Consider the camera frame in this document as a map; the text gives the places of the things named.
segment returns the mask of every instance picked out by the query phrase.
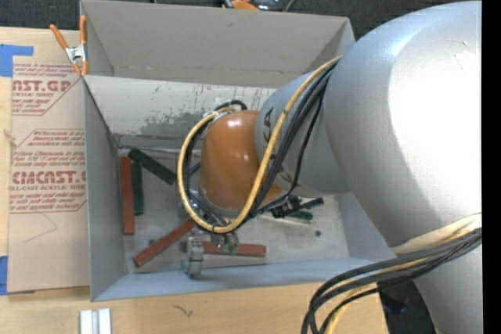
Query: red stick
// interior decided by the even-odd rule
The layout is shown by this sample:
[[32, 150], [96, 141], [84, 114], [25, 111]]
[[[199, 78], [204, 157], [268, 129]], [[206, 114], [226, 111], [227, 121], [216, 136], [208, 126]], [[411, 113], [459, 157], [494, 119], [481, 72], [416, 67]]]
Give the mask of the red stick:
[[120, 181], [124, 234], [132, 235], [135, 231], [134, 196], [132, 194], [132, 163], [128, 157], [120, 158]]
[[134, 256], [135, 265], [140, 268], [146, 262], [153, 259], [157, 254], [167, 249], [169, 246], [173, 245], [177, 241], [181, 239], [181, 237], [188, 233], [195, 224], [192, 219], [186, 220], [184, 223], [179, 225], [177, 228], [174, 228], [171, 232], [160, 238], [158, 241], [152, 243], [146, 249], [139, 252]]

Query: orange clip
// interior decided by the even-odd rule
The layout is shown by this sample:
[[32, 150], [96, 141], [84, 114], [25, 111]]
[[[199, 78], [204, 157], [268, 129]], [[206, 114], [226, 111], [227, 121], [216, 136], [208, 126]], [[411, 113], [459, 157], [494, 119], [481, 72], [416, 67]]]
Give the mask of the orange clip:
[[[54, 24], [50, 24], [50, 30], [54, 33], [57, 42], [66, 52], [68, 59], [71, 61], [71, 66], [75, 72], [81, 76], [82, 74], [88, 73], [88, 60], [87, 60], [87, 17], [80, 17], [80, 45], [74, 48], [70, 48], [64, 39], [63, 35], [59, 32]], [[82, 70], [75, 63], [77, 58], [82, 58]]]
[[88, 73], [88, 61], [87, 61], [87, 17], [80, 16], [80, 43], [83, 48], [82, 56], [82, 73]]

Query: yellow cable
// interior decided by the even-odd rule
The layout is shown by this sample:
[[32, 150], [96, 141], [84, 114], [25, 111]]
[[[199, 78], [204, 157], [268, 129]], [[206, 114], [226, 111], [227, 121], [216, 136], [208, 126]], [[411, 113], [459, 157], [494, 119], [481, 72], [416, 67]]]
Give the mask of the yellow cable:
[[179, 159], [178, 159], [178, 168], [177, 168], [177, 178], [178, 178], [178, 187], [179, 187], [179, 194], [181, 196], [181, 201], [182, 205], [185, 207], [186, 211], [188, 212], [188, 215], [195, 221], [196, 224], [198, 224], [201, 228], [209, 231], [209, 232], [214, 232], [216, 234], [228, 234], [230, 232], [235, 231], [240, 224], [245, 220], [249, 212], [251, 211], [251, 207], [254, 204], [254, 201], [256, 200], [256, 197], [258, 196], [259, 189], [262, 186], [262, 182], [266, 173], [266, 168], [268, 166], [268, 163], [270, 161], [270, 158], [272, 156], [273, 148], [275, 147], [276, 141], [278, 139], [280, 130], [282, 129], [282, 126], [285, 124], [287, 115], [293, 108], [295, 102], [299, 99], [301, 94], [306, 90], [306, 88], [328, 67], [330, 67], [332, 64], [334, 64], [336, 61], [338, 61], [341, 57], [336, 57], [327, 63], [323, 64], [320, 66], [318, 69], [316, 69], [313, 73], [311, 73], [308, 78], [301, 84], [301, 86], [296, 90], [296, 92], [290, 97], [289, 102], [286, 104], [284, 107], [282, 113], [280, 114], [279, 119], [276, 122], [276, 126], [273, 129], [272, 135], [269, 139], [268, 146], [266, 147], [265, 154], [263, 155], [263, 158], [261, 160], [261, 165], [259, 166], [258, 174], [256, 175], [256, 179], [254, 180], [254, 185], [250, 191], [249, 197], [247, 198], [247, 201], [243, 205], [243, 209], [240, 211], [239, 215], [236, 217], [235, 220], [233, 220], [231, 223], [224, 227], [216, 227], [212, 224], [207, 223], [202, 217], [200, 217], [196, 211], [192, 208], [188, 196], [186, 195], [185, 191], [185, 186], [184, 186], [184, 178], [182, 174], [182, 168], [184, 164], [184, 159], [186, 156], [186, 150], [188, 149], [188, 145], [190, 141], [193, 139], [195, 134], [198, 132], [198, 130], [206, 124], [208, 121], [211, 121], [214, 119], [219, 113], [219, 112], [213, 112], [206, 117], [204, 117], [201, 121], [199, 121], [195, 127], [188, 133], [186, 136], [186, 139], [184, 143], [182, 144], [181, 152], [179, 153]]

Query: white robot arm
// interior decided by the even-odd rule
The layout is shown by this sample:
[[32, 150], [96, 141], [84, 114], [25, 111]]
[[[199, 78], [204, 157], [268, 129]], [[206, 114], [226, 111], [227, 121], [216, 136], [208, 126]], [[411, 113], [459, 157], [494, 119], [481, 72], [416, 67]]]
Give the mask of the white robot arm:
[[[209, 231], [212, 227], [224, 234], [238, 228], [255, 214], [256, 199], [261, 205], [273, 203], [279, 189], [306, 197], [353, 192], [397, 254], [425, 249], [481, 225], [481, 2], [435, 6], [400, 17], [361, 38], [332, 64], [335, 68], [328, 66], [314, 78], [306, 74], [278, 89], [259, 113], [235, 113], [246, 116], [216, 121], [208, 130], [202, 196], [222, 214], [240, 210], [229, 228], [213, 222]], [[308, 79], [312, 83], [288, 110], [290, 98]], [[301, 102], [308, 106], [301, 119], [288, 118]], [[308, 141], [273, 138], [281, 124], [282, 133], [294, 132]], [[233, 134], [227, 136], [228, 126]], [[248, 136], [249, 127], [254, 149], [248, 149], [251, 140], [229, 145], [232, 135]], [[274, 149], [283, 142], [287, 154], [275, 175], [266, 173], [274, 177], [266, 185], [255, 166], [276, 159]], [[214, 159], [220, 172], [219, 167], [207, 168]], [[204, 163], [210, 174], [204, 174]], [[182, 168], [178, 172], [183, 178]], [[257, 175], [267, 198], [260, 193], [262, 182], [255, 188], [244, 183], [228, 189], [222, 182], [236, 179], [218, 181], [219, 173], [248, 182], [247, 175]], [[415, 281], [438, 334], [483, 332], [481, 255], [479, 246]]]

